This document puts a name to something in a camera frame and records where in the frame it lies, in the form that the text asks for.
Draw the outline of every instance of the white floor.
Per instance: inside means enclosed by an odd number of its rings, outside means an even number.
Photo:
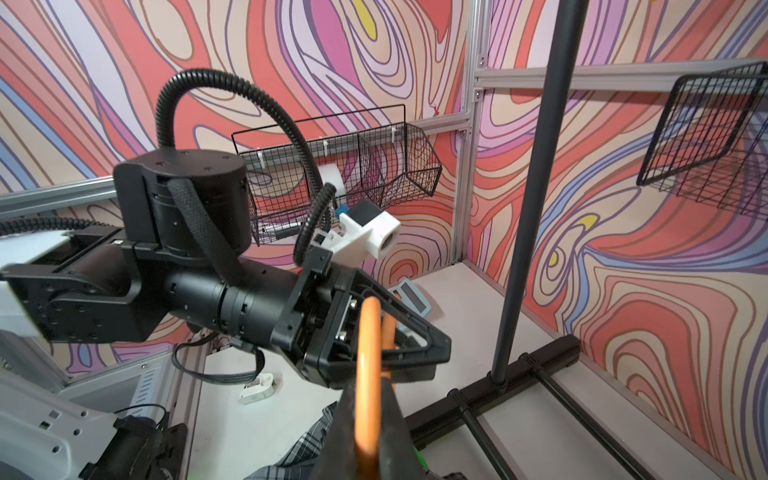
[[[402,384],[397,396],[404,415],[415,412],[484,376],[502,311],[502,296],[466,265],[457,264],[415,281],[433,306],[427,319],[453,339],[451,361],[431,382]],[[512,358],[551,337],[524,316]],[[233,372],[253,361],[234,349],[208,357],[206,372]],[[310,385],[277,356],[266,370],[280,378],[273,397],[237,404],[241,387],[204,385],[194,433],[189,478],[240,480],[274,463],[320,417],[337,392]],[[717,476],[588,367],[577,363],[554,377],[595,414],[624,446],[659,478],[699,480]],[[596,480],[631,478],[542,387],[535,386],[480,417],[519,478]],[[463,472],[469,480],[497,478],[466,427],[433,442],[422,454],[439,474]]]

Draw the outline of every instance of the wire basket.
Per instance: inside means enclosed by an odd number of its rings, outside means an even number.
[[[370,113],[385,108],[401,108],[402,117],[406,117],[405,105],[393,105],[307,118],[297,124],[318,120],[341,124],[338,120],[342,115],[354,116],[353,124],[370,124],[375,119]],[[235,132],[232,142],[236,151],[237,136],[274,127],[267,125]],[[333,202],[334,224],[338,223],[339,214],[363,198],[386,209],[431,197],[442,172],[440,160],[424,131],[404,121],[307,143],[319,167],[335,164],[341,173],[346,192]],[[292,144],[284,144],[237,153],[245,160],[253,199],[253,240],[263,245],[296,235],[313,199],[298,150]]]
[[[637,184],[768,220],[767,89],[764,61],[680,77]]]

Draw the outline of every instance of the black cable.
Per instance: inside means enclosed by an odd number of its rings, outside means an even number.
[[[207,383],[213,383],[214,385],[242,385],[244,383],[251,383],[253,380],[258,377],[258,375],[261,373],[261,370],[264,368],[264,354],[261,350],[256,350],[254,353],[256,357],[256,369],[252,372],[242,372],[242,373],[229,373],[229,374],[207,374],[207,373],[200,373],[195,372],[193,370],[188,370],[183,365],[181,365],[181,362],[179,362],[179,359],[177,357],[177,354],[179,353],[179,350],[188,348],[191,346],[200,346],[205,345],[206,343],[209,343],[213,339],[215,339],[219,334],[216,332],[210,333],[203,338],[199,339],[196,342],[192,343],[180,343],[179,345],[176,345],[174,347],[174,353],[170,356],[170,362],[174,364],[176,368],[181,370],[182,372],[186,373],[189,376],[192,376],[198,380],[202,380],[203,382]]]
[[[174,115],[176,106],[181,97],[194,88],[219,88],[244,97],[269,115],[275,123],[283,129],[290,142],[299,151],[300,161],[304,167],[310,183],[312,194],[320,192],[323,180],[320,178],[320,170],[315,165],[309,144],[302,135],[293,119],[272,97],[266,92],[250,83],[244,78],[225,71],[212,70],[210,68],[192,68],[175,74],[163,86],[160,96],[157,98],[157,110],[155,111],[155,126],[157,128],[157,146],[175,147],[174,140]]]
[[[317,223],[320,220],[320,216],[330,216],[328,213],[328,204],[333,201],[336,196],[336,187],[333,184],[325,184],[320,192],[312,202],[312,208],[310,214],[306,216],[306,220],[302,222],[299,228],[299,235],[296,237],[296,245],[293,246],[293,262],[296,266],[302,266],[304,263],[304,256],[310,248],[312,237],[315,234]]]
[[[192,180],[171,178],[167,186],[192,237],[200,245],[216,273],[228,286],[237,285],[245,276],[245,270],[237,260],[237,253],[232,250],[227,239],[208,216]]]
[[[138,405],[131,405],[129,407],[125,407],[124,409],[115,410],[112,413],[125,412],[126,410],[138,409],[140,407],[158,407],[159,409],[163,410],[163,416],[168,414],[168,409],[166,409],[164,406],[162,406],[159,403],[139,403]]]
[[[107,223],[84,218],[70,217],[24,217],[0,221],[0,237],[14,233],[35,232],[40,230],[82,230],[85,227],[98,225],[112,227]]]

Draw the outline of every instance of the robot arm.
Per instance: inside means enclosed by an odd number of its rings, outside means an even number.
[[[173,147],[176,103],[198,87],[233,91],[265,108],[301,154],[309,183],[319,183],[306,141],[268,95],[223,72],[181,72],[158,101],[161,147],[114,169],[124,228],[76,230],[60,248],[0,272],[42,336],[50,342],[141,342],[171,313],[232,336],[243,350],[274,350],[304,379],[340,389],[355,372],[358,305],[373,295],[422,340],[419,345],[401,334],[399,348],[383,353],[392,381],[433,378],[435,365],[450,357],[450,339],[350,266],[366,251],[385,250],[397,232],[391,216],[367,200],[343,214],[347,235],[324,233],[322,243],[313,242],[319,246],[299,256],[301,273],[238,258],[250,246],[255,210],[243,159]],[[320,208],[327,232],[329,211]],[[313,227],[305,222],[299,238],[315,238]]]

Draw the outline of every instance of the swirly patterned wall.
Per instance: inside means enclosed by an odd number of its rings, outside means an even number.
[[[542,66],[556,1],[498,0],[488,60]],[[768,2],[590,4],[579,63],[768,57]],[[506,283],[540,91],[483,105],[470,259]],[[768,230],[635,177],[664,94],[573,92],[527,311],[741,478],[768,478]]]
[[[109,175],[154,148],[154,102],[164,82],[192,67],[258,84],[294,118],[403,103],[409,120],[459,105],[465,0],[6,0],[0,1],[0,194]],[[388,118],[389,111],[375,117]],[[177,146],[233,151],[233,131],[271,124],[221,91],[187,95]],[[307,137],[346,131],[318,122]],[[273,133],[245,147],[274,144]],[[452,235],[455,138],[430,138],[444,164],[435,197],[391,211],[398,245],[364,267],[385,284],[444,265]],[[55,214],[120,223],[111,201]],[[247,256],[290,268],[290,245]],[[55,345],[71,374],[169,348],[188,336],[166,318],[147,343]]]

